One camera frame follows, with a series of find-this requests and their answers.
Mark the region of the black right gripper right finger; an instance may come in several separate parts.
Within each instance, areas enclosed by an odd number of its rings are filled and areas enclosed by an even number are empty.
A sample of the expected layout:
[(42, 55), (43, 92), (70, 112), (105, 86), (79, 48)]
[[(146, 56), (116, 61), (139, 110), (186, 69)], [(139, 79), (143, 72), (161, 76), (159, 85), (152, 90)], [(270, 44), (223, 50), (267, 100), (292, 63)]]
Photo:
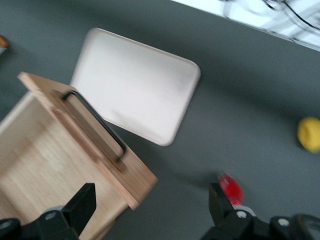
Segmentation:
[(232, 205), (217, 183), (211, 183), (208, 208), (213, 226), (202, 236), (203, 240), (255, 240), (254, 217), (245, 206)]

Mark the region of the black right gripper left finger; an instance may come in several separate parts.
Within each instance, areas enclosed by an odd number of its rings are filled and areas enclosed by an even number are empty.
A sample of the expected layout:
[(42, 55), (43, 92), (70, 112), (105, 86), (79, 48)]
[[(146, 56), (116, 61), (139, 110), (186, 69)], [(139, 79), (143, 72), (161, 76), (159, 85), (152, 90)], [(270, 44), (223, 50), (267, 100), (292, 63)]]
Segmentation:
[(97, 208), (96, 187), (85, 183), (61, 209), (42, 214), (37, 224), (41, 240), (78, 240)]

